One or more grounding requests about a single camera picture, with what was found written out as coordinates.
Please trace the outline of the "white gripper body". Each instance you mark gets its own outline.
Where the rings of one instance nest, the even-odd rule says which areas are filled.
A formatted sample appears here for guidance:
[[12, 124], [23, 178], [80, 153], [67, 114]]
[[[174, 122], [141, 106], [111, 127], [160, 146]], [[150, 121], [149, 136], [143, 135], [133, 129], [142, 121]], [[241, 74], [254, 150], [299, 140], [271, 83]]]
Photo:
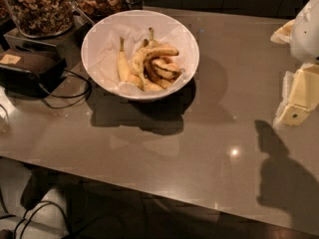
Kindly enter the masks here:
[[319, 62], [319, 0], [309, 0], [296, 16], [290, 51], [302, 63]]

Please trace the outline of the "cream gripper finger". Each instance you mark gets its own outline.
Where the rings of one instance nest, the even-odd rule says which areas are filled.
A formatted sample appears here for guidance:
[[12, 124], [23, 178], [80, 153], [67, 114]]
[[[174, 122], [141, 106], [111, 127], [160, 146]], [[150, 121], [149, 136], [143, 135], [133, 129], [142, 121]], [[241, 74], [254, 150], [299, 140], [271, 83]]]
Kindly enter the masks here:
[[290, 20], [279, 29], [273, 32], [270, 37], [270, 40], [277, 44], [288, 44], [291, 40], [292, 28], [294, 26], [295, 21]]
[[275, 127], [299, 126], [319, 106], [319, 66], [305, 63], [283, 78], [282, 101], [276, 111]]

